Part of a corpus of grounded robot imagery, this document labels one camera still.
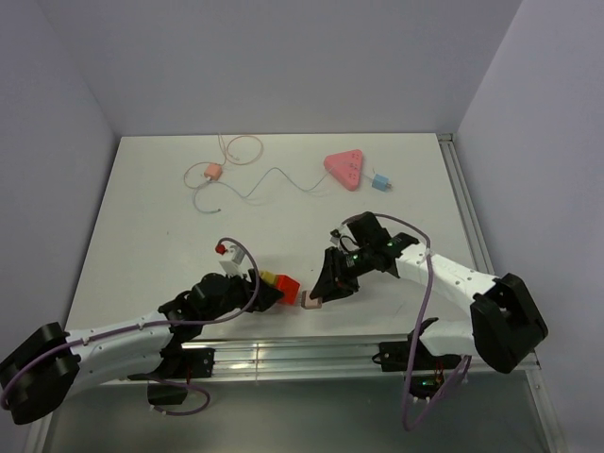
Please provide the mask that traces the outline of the pink charger block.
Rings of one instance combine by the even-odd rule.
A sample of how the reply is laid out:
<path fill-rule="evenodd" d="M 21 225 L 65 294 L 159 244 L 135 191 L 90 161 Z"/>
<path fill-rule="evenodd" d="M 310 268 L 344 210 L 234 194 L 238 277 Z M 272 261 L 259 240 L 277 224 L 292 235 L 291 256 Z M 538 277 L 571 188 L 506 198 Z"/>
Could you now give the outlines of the pink charger block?
<path fill-rule="evenodd" d="M 217 181 L 223 173 L 223 166 L 218 163 L 210 163 L 204 171 L 204 178 L 208 181 Z"/>

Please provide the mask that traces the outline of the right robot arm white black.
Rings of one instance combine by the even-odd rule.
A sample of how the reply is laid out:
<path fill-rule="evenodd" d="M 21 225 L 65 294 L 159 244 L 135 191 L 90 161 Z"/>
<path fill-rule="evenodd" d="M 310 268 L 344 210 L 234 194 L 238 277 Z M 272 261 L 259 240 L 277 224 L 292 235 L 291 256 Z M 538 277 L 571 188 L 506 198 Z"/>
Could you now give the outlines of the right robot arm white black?
<path fill-rule="evenodd" d="M 422 231 L 391 235 L 382 217 L 367 211 L 344 220 L 357 246 L 326 249 L 310 299 L 347 298 L 374 271 L 424 286 L 405 358 L 421 368 L 440 358 L 478 356 L 508 374 L 546 339 L 545 319 L 521 277 L 484 274 L 436 254 Z"/>

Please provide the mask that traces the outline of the red cube socket adapter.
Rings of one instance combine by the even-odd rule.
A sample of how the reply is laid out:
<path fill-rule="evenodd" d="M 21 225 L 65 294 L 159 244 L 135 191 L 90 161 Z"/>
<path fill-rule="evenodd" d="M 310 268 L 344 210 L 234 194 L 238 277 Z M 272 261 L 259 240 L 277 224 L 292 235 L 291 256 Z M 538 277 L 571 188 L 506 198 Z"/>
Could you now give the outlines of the red cube socket adapter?
<path fill-rule="evenodd" d="M 281 292 L 281 297 L 277 301 L 278 304 L 284 306 L 293 306 L 296 304 L 300 293 L 300 283 L 295 279 L 279 274 L 277 275 L 275 289 Z"/>

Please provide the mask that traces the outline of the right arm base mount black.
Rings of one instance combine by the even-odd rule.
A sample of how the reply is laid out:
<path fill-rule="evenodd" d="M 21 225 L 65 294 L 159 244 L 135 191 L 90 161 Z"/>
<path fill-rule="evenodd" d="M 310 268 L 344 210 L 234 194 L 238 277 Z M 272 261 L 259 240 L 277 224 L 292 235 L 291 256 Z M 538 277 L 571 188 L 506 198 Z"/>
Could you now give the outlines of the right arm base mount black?
<path fill-rule="evenodd" d="M 410 352 L 410 341 L 382 342 L 372 362 L 384 373 L 407 372 Z M 422 400 L 434 397 L 445 384 L 445 372 L 454 370 L 460 363 L 461 356 L 433 356 L 419 343 L 413 362 L 411 396 Z"/>

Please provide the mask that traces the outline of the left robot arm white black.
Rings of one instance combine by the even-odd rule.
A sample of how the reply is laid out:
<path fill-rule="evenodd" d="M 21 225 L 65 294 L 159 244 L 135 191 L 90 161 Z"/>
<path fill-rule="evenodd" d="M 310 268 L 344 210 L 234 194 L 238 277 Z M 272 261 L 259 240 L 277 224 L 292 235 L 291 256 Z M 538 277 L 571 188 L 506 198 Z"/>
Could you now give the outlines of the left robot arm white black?
<path fill-rule="evenodd" d="M 108 381 L 172 377 L 184 364 L 182 345 L 203 327 L 263 312 L 283 295 L 254 271 L 245 277 L 211 273 L 131 321 L 81 330 L 46 324 L 2 360 L 1 407 L 15 424 L 26 425 Z"/>

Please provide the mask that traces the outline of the brown plug adapter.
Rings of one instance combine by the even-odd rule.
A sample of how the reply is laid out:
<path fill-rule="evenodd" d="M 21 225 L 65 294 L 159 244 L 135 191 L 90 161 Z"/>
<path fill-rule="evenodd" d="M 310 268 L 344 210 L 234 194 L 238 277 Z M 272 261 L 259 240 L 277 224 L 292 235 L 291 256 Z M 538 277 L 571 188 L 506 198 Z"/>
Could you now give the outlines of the brown plug adapter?
<path fill-rule="evenodd" d="M 300 306 L 304 310 L 318 310 L 322 308 L 321 298 L 311 298 L 308 292 L 301 294 Z"/>

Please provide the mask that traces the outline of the yellow plug adapter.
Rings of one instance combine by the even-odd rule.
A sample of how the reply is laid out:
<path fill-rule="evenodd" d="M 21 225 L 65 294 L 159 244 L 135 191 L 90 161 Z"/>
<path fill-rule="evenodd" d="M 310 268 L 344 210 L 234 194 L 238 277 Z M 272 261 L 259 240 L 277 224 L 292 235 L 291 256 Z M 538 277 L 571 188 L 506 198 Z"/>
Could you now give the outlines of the yellow plug adapter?
<path fill-rule="evenodd" d="M 270 285 L 272 287 L 276 287 L 277 283 L 278 283 L 278 275 L 270 272 L 270 271 L 266 271 L 266 270 L 261 270 L 260 271 L 260 278 L 267 284 Z"/>

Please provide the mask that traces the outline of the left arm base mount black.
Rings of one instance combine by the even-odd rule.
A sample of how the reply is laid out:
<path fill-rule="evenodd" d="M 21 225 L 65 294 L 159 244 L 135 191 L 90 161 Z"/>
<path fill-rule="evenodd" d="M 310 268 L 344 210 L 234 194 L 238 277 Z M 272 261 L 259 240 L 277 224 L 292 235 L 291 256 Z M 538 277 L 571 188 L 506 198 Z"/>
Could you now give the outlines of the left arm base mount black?
<path fill-rule="evenodd" d="M 211 402 L 210 393 L 194 384 L 195 378 L 210 378 L 214 366 L 212 347 L 184 348 L 163 357 L 159 367 L 147 374 L 127 377 L 130 381 L 146 381 L 147 401 L 152 411 L 165 416 L 184 417 L 204 411 Z M 176 411 L 191 394 L 201 394 L 204 402 L 195 409 Z"/>

